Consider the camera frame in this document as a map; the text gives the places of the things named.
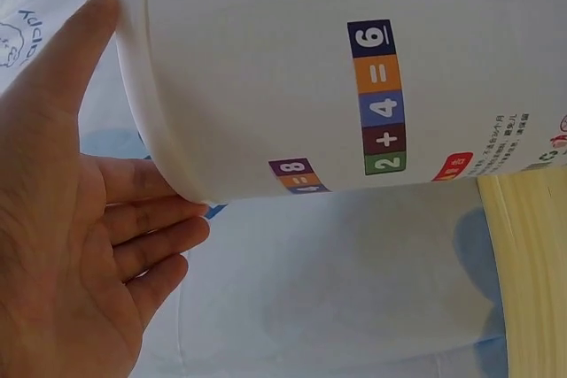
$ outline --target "yellow object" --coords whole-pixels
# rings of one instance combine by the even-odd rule
[[[479,179],[510,378],[567,377],[567,169]]]

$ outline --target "number 4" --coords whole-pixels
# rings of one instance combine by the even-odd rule
[[[386,117],[390,119],[393,117],[393,109],[398,106],[396,101],[392,101],[389,97],[386,98],[382,102],[375,102],[370,104],[370,110],[375,112],[376,114],[381,115],[382,117]]]

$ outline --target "finger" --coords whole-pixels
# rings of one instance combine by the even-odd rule
[[[98,61],[116,28],[118,0],[89,0],[51,38],[15,84],[23,96],[44,98],[77,114]]]
[[[207,207],[181,197],[158,198],[134,204],[117,204],[106,208],[101,220],[112,245],[125,243],[152,230],[167,228],[191,217],[204,216]]]
[[[193,218],[140,236],[114,248],[114,261],[123,282],[139,276],[164,258],[190,250],[209,236],[206,220]]]
[[[176,195],[149,159],[93,159],[105,179],[108,204]]]
[[[166,298],[187,274],[187,260],[181,254],[165,259],[144,276],[127,284],[144,329]]]

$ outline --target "red label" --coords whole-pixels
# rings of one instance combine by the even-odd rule
[[[473,155],[472,152],[461,152],[451,155],[447,158],[445,165],[433,181],[451,181],[458,177],[470,164]]]

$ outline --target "light blue fabric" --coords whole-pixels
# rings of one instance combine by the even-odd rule
[[[81,152],[113,158],[146,158],[150,155],[138,133],[125,128],[98,130],[84,135]]]
[[[508,378],[506,328],[496,260],[485,212],[477,208],[459,220],[454,233],[454,250],[462,267],[482,294],[494,303],[475,344],[480,369],[486,378]]]

